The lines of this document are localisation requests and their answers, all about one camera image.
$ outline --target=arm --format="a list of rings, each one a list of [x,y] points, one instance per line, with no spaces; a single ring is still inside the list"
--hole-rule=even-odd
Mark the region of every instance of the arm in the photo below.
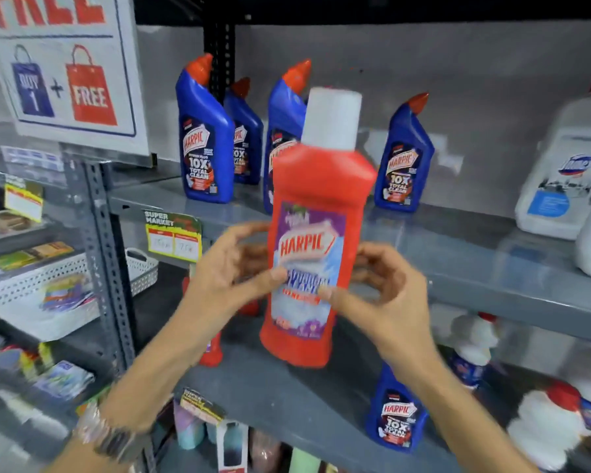
[[[359,246],[355,267],[353,281],[379,290],[378,302],[329,287],[320,287],[320,297],[370,337],[425,404],[457,461],[471,473],[538,473],[444,365],[431,336],[424,276],[392,246],[375,243]]]
[[[230,228],[197,264],[196,275],[171,319],[100,407],[101,417],[110,425],[136,433],[148,431],[182,375],[199,362],[206,345],[236,311],[285,281],[283,267],[266,270],[265,245],[238,244],[267,228],[263,222]],[[236,279],[251,275],[255,277],[234,285]],[[127,463],[97,455],[93,445],[72,438],[46,471],[126,473],[128,468]]]

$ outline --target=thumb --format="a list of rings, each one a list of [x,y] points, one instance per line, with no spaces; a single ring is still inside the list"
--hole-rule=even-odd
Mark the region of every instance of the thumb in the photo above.
[[[317,294],[366,334],[371,330],[374,321],[372,304],[340,287],[321,286]]]
[[[238,310],[247,302],[276,290],[286,280],[287,270],[284,267],[274,267],[273,269],[265,270],[257,276],[233,286],[228,295],[228,301],[233,305],[235,310]]]

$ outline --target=yellow price tag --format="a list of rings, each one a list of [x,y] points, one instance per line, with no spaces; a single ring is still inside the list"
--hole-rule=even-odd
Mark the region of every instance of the yellow price tag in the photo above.
[[[6,175],[4,206],[16,214],[35,222],[41,222],[44,209],[43,187],[36,182]]]
[[[187,214],[144,211],[149,251],[175,259],[202,258],[202,223]]]

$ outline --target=red shopping bag graphic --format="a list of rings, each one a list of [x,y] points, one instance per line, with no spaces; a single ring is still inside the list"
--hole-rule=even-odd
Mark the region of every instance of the red shopping bag graphic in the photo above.
[[[82,50],[87,54],[89,64],[77,64],[75,54]],[[92,56],[82,45],[74,45],[72,64],[66,65],[68,84],[72,98],[72,111],[77,121],[118,126],[110,91],[101,66],[92,63]]]

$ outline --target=person's right hand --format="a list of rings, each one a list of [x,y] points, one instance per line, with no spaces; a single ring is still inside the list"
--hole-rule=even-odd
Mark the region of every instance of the person's right hand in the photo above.
[[[415,374],[439,361],[429,325],[425,276],[394,247],[363,242],[352,281],[377,289],[378,301],[367,302],[338,287],[320,287],[318,294],[370,338],[399,381],[412,384]]]

